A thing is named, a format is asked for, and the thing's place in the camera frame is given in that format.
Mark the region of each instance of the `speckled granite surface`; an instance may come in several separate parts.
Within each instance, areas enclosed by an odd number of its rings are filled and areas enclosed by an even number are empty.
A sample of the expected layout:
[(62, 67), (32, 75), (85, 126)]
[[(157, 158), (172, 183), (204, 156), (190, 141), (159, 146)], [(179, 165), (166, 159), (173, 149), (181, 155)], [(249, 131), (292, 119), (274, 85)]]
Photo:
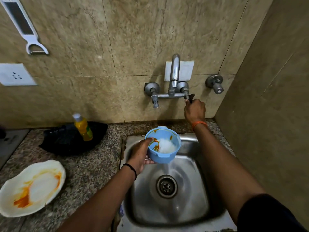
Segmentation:
[[(210, 130), (231, 151), (217, 124), (211, 119), (207, 123)], [(159, 125), (167, 126), (177, 133), (192, 132), (190, 125), (184, 120), (111, 124), (94, 150), (81, 156), (62, 157), (38, 147), (43, 141), (43, 129), (31, 130), (0, 171), (0, 187), (30, 164), (46, 160), (60, 161), (66, 169), (66, 181), (59, 195), (42, 210), (21, 218), (0, 216), (0, 231), (55, 231), (65, 218), (117, 172), (122, 140), (129, 135), (145, 135)]]

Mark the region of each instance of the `sink basin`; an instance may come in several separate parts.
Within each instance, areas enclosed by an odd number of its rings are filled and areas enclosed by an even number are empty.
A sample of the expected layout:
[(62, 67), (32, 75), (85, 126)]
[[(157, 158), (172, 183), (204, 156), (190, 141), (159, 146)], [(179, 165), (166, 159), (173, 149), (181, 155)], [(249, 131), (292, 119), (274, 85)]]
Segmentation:
[[(234, 229), (195, 134), (180, 134), (181, 148), (169, 164), (145, 165), (122, 202), (117, 231), (218, 231)], [(127, 138), (121, 166), (143, 136)]]

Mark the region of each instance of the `faucet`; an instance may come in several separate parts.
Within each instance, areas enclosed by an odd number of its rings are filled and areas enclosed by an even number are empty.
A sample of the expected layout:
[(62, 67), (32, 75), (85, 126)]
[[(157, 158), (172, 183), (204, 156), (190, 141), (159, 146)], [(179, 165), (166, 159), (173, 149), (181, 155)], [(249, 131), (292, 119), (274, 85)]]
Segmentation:
[(144, 92), (151, 97), (154, 108), (159, 107), (159, 98), (184, 98), (191, 103), (195, 94), (189, 93), (189, 84), (186, 81), (179, 81), (180, 56), (174, 54), (168, 92), (160, 94), (160, 86), (156, 82), (145, 83)]

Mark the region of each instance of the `electrical outlet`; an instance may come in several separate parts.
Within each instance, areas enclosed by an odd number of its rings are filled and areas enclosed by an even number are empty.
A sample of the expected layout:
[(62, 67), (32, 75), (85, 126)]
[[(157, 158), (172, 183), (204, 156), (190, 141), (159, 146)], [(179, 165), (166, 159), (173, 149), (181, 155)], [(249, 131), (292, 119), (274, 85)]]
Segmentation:
[(37, 85), (22, 63), (0, 63), (0, 83), (4, 86)]
[[(194, 61), (180, 61), (179, 81), (189, 81), (193, 71)], [(164, 81), (170, 81), (172, 62), (165, 63)]]

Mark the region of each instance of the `drain hole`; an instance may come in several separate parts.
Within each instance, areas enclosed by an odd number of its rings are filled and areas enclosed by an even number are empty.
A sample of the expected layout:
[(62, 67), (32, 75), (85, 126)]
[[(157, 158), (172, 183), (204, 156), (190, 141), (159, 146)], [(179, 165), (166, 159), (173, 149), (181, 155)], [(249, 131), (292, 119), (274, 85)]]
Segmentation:
[(157, 191), (163, 198), (170, 199), (177, 193), (176, 180), (170, 175), (163, 175), (157, 180)]

